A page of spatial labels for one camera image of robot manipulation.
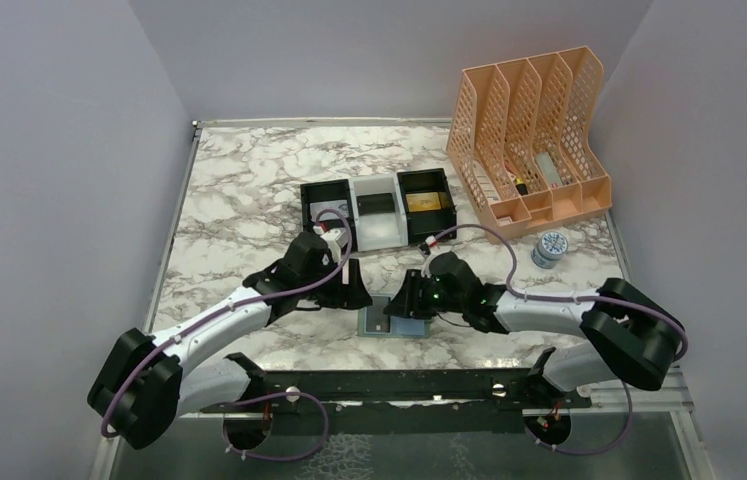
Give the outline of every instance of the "white marble surface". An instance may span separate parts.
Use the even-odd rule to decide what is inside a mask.
[[[204,130],[153,329],[196,315],[281,257],[300,230],[301,183],[443,167],[459,223],[476,222],[444,152],[446,141],[446,128],[423,126]],[[535,236],[515,242],[517,286],[579,290],[621,275],[604,219],[559,230],[570,250],[553,270],[529,259]],[[503,247],[479,232],[462,230],[453,245],[485,281],[501,282],[510,268]],[[405,269],[422,263],[413,247],[358,256],[370,293],[396,292]],[[265,369],[516,367],[530,365],[547,346],[579,341],[539,332],[483,334],[440,321],[429,339],[377,339],[358,337],[356,322],[353,311],[294,312],[214,358],[243,352]]]

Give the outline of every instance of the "white wall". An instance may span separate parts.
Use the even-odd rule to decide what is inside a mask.
[[[85,478],[191,127],[125,0],[0,1],[0,478]]]
[[[587,44],[617,64],[651,0],[130,0],[202,120],[452,115],[462,68]]]
[[[657,0],[592,130],[636,282],[684,320],[720,478],[747,478],[747,2]]]

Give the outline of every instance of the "purple cable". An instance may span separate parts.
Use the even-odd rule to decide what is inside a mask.
[[[258,297],[251,297],[251,298],[245,298],[243,300],[238,300],[237,302],[233,303],[231,308],[226,306],[223,308],[219,308],[215,310],[214,312],[210,313],[209,315],[206,315],[204,318],[200,319],[197,322],[194,322],[193,325],[183,329],[176,337],[168,338],[167,340],[163,341],[160,345],[155,347],[151,352],[149,352],[149,355],[143,358],[143,360],[140,361],[140,363],[137,364],[137,366],[132,370],[132,372],[129,374],[128,377],[126,377],[126,380],[123,382],[123,384],[120,386],[120,389],[117,390],[117,393],[114,394],[114,398],[111,399],[111,403],[108,404],[108,408],[105,410],[105,415],[102,416],[102,427],[101,432],[102,436],[105,438],[114,438],[118,434],[116,431],[111,432],[108,430],[108,425],[111,424],[111,417],[114,416],[114,410],[117,408],[117,405],[120,404],[120,401],[123,399],[123,397],[126,395],[126,391],[129,389],[131,384],[135,381],[137,376],[140,374],[140,372],[143,371],[144,368],[146,368],[147,365],[149,365],[149,362],[152,361],[155,357],[158,356],[161,352],[163,352],[165,349],[169,348],[171,345],[173,345],[176,342],[176,338],[179,340],[187,337],[191,333],[193,333],[194,330],[198,329],[199,327],[202,327],[206,323],[210,322],[211,320],[214,320],[217,318],[217,316],[224,314],[229,311],[234,311],[238,307],[242,307],[244,305],[250,305],[257,302],[263,302],[265,300],[273,300],[276,298],[281,297],[287,297],[290,295],[298,295],[300,293],[305,293],[310,290],[313,290],[324,283],[328,282],[332,278],[335,277],[338,273],[340,273],[344,265],[346,265],[346,262],[349,260],[349,254],[352,252],[352,230],[349,228],[349,222],[347,222],[346,217],[343,216],[343,214],[334,208],[324,208],[320,211],[320,213],[317,214],[317,217],[314,219],[315,222],[320,220],[320,217],[323,216],[325,213],[332,213],[335,216],[338,217],[338,220],[341,221],[344,225],[344,230],[346,230],[348,234],[347,238],[347,246],[346,246],[346,255],[341,257],[341,260],[338,262],[338,266],[335,267],[332,272],[330,272],[325,277],[321,278],[320,280],[317,280],[316,282],[306,285],[304,287],[295,288],[293,290],[285,290],[283,292],[275,292],[270,293],[267,295],[261,295]]]
[[[323,402],[321,402],[317,397],[314,395],[305,393],[305,392],[279,392],[279,393],[271,393],[269,395],[264,395],[261,397],[252,398],[249,400],[244,400],[242,402],[235,402],[232,404],[232,406],[235,407],[243,407],[246,405],[252,405],[253,403],[260,403],[266,400],[272,400],[274,398],[282,398],[282,397],[303,397],[311,400],[317,405],[317,408],[320,409],[320,413],[323,414],[323,435],[320,436],[320,441],[317,442],[317,445],[314,446],[311,450],[308,450],[307,452],[300,453],[298,455],[291,455],[289,457],[273,457],[270,455],[261,455],[258,453],[249,453],[247,450],[238,450],[235,448],[234,445],[229,441],[228,433],[226,432],[226,427],[223,427],[223,440],[226,442],[226,445],[228,446],[228,449],[226,450],[226,453],[228,452],[235,452],[239,455],[241,455],[243,458],[256,458],[258,460],[268,460],[271,462],[296,462],[299,460],[303,460],[305,458],[308,458],[315,453],[319,452],[325,445],[326,441],[329,439],[329,412],[326,411],[326,406],[323,405]]]
[[[548,296],[548,295],[532,295],[532,294],[527,294],[526,292],[520,292],[518,290],[515,290],[514,287],[511,286],[511,281],[514,278],[514,271],[517,269],[517,256],[514,254],[514,248],[512,248],[511,243],[509,243],[508,240],[503,238],[502,235],[497,233],[495,230],[488,228],[484,225],[476,224],[476,223],[463,223],[461,225],[450,227],[444,230],[443,232],[435,235],[435,240],[436,241],[440,240],[441,238],[443,238],[444,235],[447,235],[460,228],[479,228],[481,230],[485,230],[491,235],[497,237],[497,239],[500,242],[502,242],[503,246],[505,246],[506,249],[508,249],[508,253],[511,254],[511,270],[509,270],[508,275],[506,276],[506,280],[505,280],[506,290],[508,290],[508,292],[514,295],[515,297],[522,298],[524,300],[532,299],[532,300],[538,300],[542,302],[555,302],[555,303],[603,302],[603,303],[610,303],[612,305],[618,305],[624,308],[629,308],[631,310],[638,310],[641,313],[647,314],[651,317],[655,317],[663,321],[672,330],[674,330],[677,335],[679,335],[681,344],[679,346],[679,350],[676,352],[675,360],[679,360],[680,358],[684,357],[685,353],[688,352],[688,336],[685,334],[685,330],[678,323],[676,323],[676,321],[673,320],[672,318],[668,317],[662,312],[653,310],[652,308],[649,308],[649,307],[645,307],[644,305],[638,305],[637,303],[628,302],[626,300],[618,300],[616,298],[601,297],[599,295],[591,295],[591,296],[575,297],[575,298],[574,297],[556,297],[556,296]]]
[[[628,408],[626,413],[626,423],[623,424],[623,430],[620,431],[620,434],[612,440],[610,443],[607,443],[606,445],[603,445],[602,447],[595,448],[593,450],[568,450],[564,447],[556,447],[553,449],[552,445],[549,445],[547,443],[542,442],[541,440],[538,440],[538,437],[535,436],[534,433],[532,433],[532,430],[526,429],[527,432],[529,432],[529,435],[532,436],[535,440],[538,440],[538,445],[553,450],[556,453],[562,453],[565,455],[574,455],[577,457],[585,457],[588,455],[599,455],[601,453],[606,453],[609,450],[613,449],[614,447],[620,445],[626,437],[629,435],[629,432],[632,431],[632,394],[629,393],[629,387],[623,383],[620,382],[621,385],[623,385],[623,390],[626,392],[626,406]]]

